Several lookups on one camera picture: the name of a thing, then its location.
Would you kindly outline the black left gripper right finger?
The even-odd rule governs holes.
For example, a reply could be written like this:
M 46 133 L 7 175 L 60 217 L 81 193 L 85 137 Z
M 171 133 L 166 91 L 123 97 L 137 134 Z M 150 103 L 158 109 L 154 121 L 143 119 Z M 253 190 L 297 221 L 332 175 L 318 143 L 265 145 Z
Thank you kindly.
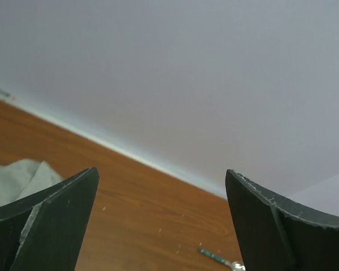
M 246 270 L 339 270 L 339 217 L 296 203 L 232 169 L 225 187 Z

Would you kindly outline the grey cloth napkin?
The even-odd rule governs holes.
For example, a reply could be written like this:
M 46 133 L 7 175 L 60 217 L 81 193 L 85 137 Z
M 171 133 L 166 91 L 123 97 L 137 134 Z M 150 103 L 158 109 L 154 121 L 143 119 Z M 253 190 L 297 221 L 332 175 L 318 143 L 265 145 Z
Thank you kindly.
M 0 165 L 0 207 L 63 181 L 45 161 L 23 159 Z

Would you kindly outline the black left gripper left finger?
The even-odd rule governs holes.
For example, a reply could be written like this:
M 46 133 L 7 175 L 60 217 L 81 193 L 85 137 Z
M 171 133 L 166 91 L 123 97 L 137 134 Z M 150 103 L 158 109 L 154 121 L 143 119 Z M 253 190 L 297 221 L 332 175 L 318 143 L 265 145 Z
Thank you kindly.
M 0 270 L 75 270 L 97 168 L 0 207 Z

